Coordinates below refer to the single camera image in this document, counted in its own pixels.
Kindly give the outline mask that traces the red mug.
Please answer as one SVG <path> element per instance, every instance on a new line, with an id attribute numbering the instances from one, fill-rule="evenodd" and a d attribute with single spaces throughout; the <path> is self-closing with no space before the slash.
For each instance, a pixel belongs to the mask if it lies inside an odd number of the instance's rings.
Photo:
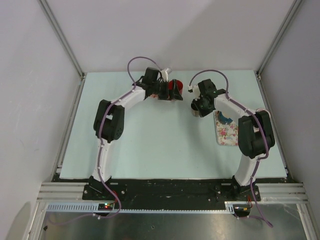
<path id="1" fill-rule="evenodd" d="M 168 89 L 169 90 L 177 90 L 180 94 L 183 92 L 183 83 L 180 80 L 173 79 L 168 82 Z"/>

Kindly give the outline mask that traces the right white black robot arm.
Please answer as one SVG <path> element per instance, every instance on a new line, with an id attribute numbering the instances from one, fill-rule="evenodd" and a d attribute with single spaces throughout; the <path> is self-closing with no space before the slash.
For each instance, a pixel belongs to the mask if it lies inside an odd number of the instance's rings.
<path id="1" fill-rule="evenodd" d="M 255 175 L 261 160 L 268 158 L 269 150 L 275 145 L 271 118 L 266 110 L 253 111 L 230 97 L 227 89 L 217 89 L 206 79 L 189 85 L 188 92 L 195 98 L 191 108 L 203 118 L 214 111 L 232 119 L 238 127 L 238 147 L 242 153 L 238 169 L 232 177 L 231 194 L 238 201 L 249 194 L 256 200 Z"/>

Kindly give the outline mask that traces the brown patterned mug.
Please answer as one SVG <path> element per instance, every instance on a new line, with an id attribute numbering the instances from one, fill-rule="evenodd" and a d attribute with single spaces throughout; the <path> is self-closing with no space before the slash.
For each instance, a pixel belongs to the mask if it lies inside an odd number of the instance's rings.
<path id="1" fill-rule="evenodd" d="M 200 116 L 200 115 L 199 115 L 199 111 L 198 111 L 198 109 L 197 109 L 197 107 L 196 107 L 196 105 L 195 105 L 194 102 L 191 103 L 190 107 L 191 107 L 191 113 L 192 113 L 192 115 L 193 115 L 194 117 L 199 117 L 199 116 Z"/>

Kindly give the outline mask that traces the blue mug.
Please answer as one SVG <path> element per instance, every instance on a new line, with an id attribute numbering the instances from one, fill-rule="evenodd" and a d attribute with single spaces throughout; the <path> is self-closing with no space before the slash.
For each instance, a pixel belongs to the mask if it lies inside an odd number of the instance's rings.
<path id="1" fill-rule="evenodd" d="M 222 125 L 230 125 L 233 122 L 231 118 L 224 116 L 221 111 L 218 112 L 217 119 Z"/>

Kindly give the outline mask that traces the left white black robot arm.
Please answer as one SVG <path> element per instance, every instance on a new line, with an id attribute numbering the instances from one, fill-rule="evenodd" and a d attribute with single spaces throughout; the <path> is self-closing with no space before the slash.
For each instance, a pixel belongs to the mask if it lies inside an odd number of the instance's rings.
<path id="1" fill-rule="evenodd" d="M 134 80 L 132 89 L 119 98 L 99 102 L 93 129 L 97 137 L 98 151 L 94 170 L 88 180 L 88 186 L 99 199 L 107 199 L 116 193 L 107 184 L 111 178 L 110 167 L 113 147 L 120 139 L 125 128 L 126 111 L 149 97 L 162 101 L 182 101 L 183 83 L 169 80 L 169 69 L 158 70 L 148 67 L 138 80 Z"/>

